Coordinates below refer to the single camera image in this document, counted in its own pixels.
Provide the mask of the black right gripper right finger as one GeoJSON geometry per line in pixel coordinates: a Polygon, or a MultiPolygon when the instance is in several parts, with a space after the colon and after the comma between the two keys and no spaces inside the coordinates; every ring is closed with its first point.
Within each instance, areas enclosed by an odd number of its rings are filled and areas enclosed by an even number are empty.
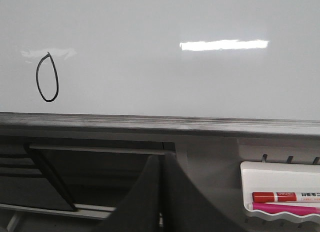
{"type": "Polygon", "coordinates": [[[245,231],[205,198],[173,153],[162,162],[162,217],[164,231],[245,231]]]}

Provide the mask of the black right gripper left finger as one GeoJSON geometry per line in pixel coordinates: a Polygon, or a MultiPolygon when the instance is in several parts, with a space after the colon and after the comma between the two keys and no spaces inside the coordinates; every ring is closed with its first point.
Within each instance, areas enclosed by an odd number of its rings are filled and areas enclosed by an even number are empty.
{"type": "Polygon", "coordinates": [[[97,231],[158,231],[160,161],[150,156],[138,180],[97,231]]]}

